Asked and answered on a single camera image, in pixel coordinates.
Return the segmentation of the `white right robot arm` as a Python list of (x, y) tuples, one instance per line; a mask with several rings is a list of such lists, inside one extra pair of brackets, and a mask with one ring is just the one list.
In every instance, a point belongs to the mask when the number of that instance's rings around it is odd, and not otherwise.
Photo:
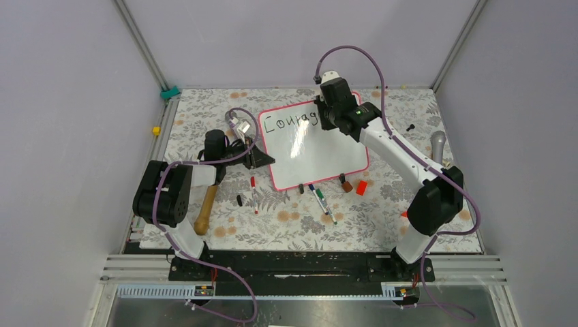
[(417, 260), (438, 230), (462, 211), (463, 173), (456, 167), (444, 168), (385, 126), (382, 111), (371, 102), (358, 103), (337, 72), (329, 71), (314, 80), (320, 86), (314, 102), (322, 128), (338, 129), (375, 152), (414, 193), (407, 210), (410, 225), (394, 248), (391, 262), (393, 276), (407, 281), (417, 273)]

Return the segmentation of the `pink framed whiteboard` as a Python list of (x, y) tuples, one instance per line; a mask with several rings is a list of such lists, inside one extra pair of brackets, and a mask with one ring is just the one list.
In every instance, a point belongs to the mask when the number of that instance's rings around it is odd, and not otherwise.
[(369, 167), (369, 151), (338, 129), (322, 129), (312, 100), (264, 110), (258, 115), (273, 188), (285, 191), (353, 174)]

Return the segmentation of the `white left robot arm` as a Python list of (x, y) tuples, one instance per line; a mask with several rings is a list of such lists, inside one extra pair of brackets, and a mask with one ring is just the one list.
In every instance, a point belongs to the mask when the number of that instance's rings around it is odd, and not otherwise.
[[(261, 151), (253, 138), (244, 136), (231, 142), (219, 129), (205, 134), (198, 158), (199, 162), (175, 164), (151, 160), (137, 188), (132, 210), (135, 216), (158, 228), (175, 255), (187, 260), (185, 271), (202, 280), (211, 273), (212, 263), (202, 255), (206, 244), (197, 231), (208, 226), (216, 191), (227, 167), (243, 165), (251, 170), (274, 164), (275, 159)], [(207, 189), (197, 226), (186, 217), (192, 187)]]

